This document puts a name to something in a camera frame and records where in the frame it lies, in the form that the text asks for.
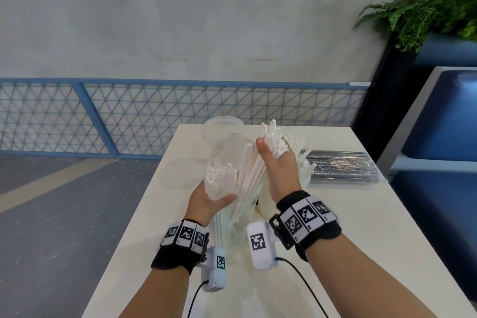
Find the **bundle of straws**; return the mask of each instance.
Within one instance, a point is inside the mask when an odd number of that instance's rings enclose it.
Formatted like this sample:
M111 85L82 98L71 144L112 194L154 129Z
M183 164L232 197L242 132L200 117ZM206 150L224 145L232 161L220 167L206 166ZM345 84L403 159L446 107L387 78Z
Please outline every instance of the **bundle of straws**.
M283 134L277 128L277 122L272 120L270 127L263 125L263 138L274 158L280 158L289 147L283 139ZM297 162L303 162L306 155L311 151L308 149L299 156L299 152L305 145L304 138L287 134L286 139L291 149L297 156ZM210 162L205 177L205 189L207 195L212 200L218 200L226 195L236 195L236 202L221 210L212 220L212 233L216 245L227 249L230 243L230 235L234 223L238 222L242 214L253 213L253 210L246 207L254 207L259 187L265 178L265 162L257 151L254 143L248 143L243 150L242 160L238 169L231 164L213 166Z

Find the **black cable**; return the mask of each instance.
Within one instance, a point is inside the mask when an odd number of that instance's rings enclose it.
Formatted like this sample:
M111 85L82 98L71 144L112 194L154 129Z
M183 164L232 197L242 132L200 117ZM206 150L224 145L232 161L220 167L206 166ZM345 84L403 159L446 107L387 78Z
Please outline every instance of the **black cable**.
M281 260L281 261L284 261L284 262L287 262L288 264L291 265L291 267L293 269L295 269L295 271L298 273L298 275L300 276L301 279L303 279L303 281L305 282L306 286L308 287L308 289L310 290L310 292L313 294L313 298L315 298L316 302L318 303L319 307L321 308L321 310L323 311L323 314L325 315L326 318L330 318L328 317L328 315L326 314L325 310L323 309L323 307L321 306L321 304L319 303L318 301L318 298L315 296L315 293L313 293L312 291L312 288L308 285L307 281L305 280L305 278L303 277L303 275L301 275L300 271L288 260L286 260L285 258L280 258L280 257L277 257L275 258L275 260Z
M203 285L207 284L208 283L208 279L205 281L205 282L202 282L200 285L199 285L199 288L197 288L196 290L196 293L194 294L194 297L192 298L192 303L190 303L190 308L189 308L189 314L187 315L187 318L190 317L190 312L192 312L192 306L194 305L194 301L197 297L197 293L199 292L200 288L202 288Z

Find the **table top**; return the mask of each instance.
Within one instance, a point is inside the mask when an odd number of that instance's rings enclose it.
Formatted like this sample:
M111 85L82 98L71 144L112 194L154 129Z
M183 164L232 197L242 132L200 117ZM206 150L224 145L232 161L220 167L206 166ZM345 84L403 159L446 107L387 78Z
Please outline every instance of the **table top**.
M307 146L331 151L365 151L348 127L282 127L303 135ZM254 140L261 126L245 126L242 134ZM204 178L208 147L202 125L181 124L161 160L83 318L119 316L150 272L162 235L182 219L188 198ZM320 196L340 217L343 232L369 257L396 277L438 317L477 317L444 264L387 182L371 184L311 184L307 191ZM307 278L329 317L339 317L331 300L294 249L276 243L277 253L295 264ZM192 317L323 317L293 269L281 263L256 271L248 242L227 255L227 287L200 291ZM200 284L200 269L189 282L185 314Z

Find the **person's right hand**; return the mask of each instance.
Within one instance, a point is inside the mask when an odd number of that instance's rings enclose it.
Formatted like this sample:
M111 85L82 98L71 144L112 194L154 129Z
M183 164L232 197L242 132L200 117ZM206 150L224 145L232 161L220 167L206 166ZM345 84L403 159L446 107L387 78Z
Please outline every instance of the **person's right hand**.
M288 152L276 159L262 137L255 141L257 150L265 162L270 181L270 195L276 203L288 194L301 190L295 153L288 145Z

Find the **blue cushion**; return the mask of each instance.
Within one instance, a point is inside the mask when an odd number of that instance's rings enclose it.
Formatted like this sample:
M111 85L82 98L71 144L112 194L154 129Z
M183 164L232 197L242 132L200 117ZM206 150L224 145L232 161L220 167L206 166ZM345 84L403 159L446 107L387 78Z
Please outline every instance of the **blue cushion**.
M462 291L477 301L477 174L402 171L391 185Z
M415 159L477 161L477 73L443 72L402 152Z

